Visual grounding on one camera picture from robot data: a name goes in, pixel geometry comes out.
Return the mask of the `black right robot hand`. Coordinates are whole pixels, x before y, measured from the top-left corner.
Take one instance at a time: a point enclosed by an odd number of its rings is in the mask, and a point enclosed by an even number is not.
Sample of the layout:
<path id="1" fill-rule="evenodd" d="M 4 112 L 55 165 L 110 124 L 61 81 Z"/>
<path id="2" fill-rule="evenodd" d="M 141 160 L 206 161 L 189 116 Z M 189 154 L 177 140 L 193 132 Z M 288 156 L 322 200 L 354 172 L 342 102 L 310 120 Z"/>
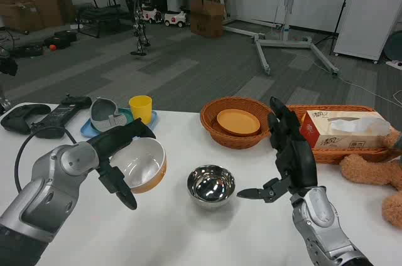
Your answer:
<path id="1" fill-rule="evenodd" d="M 260 189 L 244 189 L 237 193 L 239 198 L 264 200 L 265 203 L 273 203 L 287 192 L 294 194 L 318 185 L 312 148 L 300 133 L 296 113 L 276 97 L 271 97 L 269 104 L 272 110 L 268 114 L 269 140 L 276 150 L 275 164 L 281 177 L 271 179 Z"/>

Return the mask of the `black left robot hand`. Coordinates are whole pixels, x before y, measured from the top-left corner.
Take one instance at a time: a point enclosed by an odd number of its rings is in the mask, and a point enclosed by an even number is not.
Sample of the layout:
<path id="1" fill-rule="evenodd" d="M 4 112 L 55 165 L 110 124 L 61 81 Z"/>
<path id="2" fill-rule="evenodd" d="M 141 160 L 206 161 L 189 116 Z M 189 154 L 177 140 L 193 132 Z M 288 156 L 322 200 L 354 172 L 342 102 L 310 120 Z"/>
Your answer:
<path id="1" fill-rule="evenodd" d="M 99 159 L 96 171 L 99 174 L 100 182 L 108 192 L 116 194 L 130 210 L 137 208 L 135 197 L 124 181 L 123 173 L 119 168 L 110 165 L 109 158 L 130 145 L 135 137 L 156 138 L 152 130 L 140 119 L 137 119 L 125 126 L 117 126 L 102 132 L 87 141 L 94 148 Z"/>

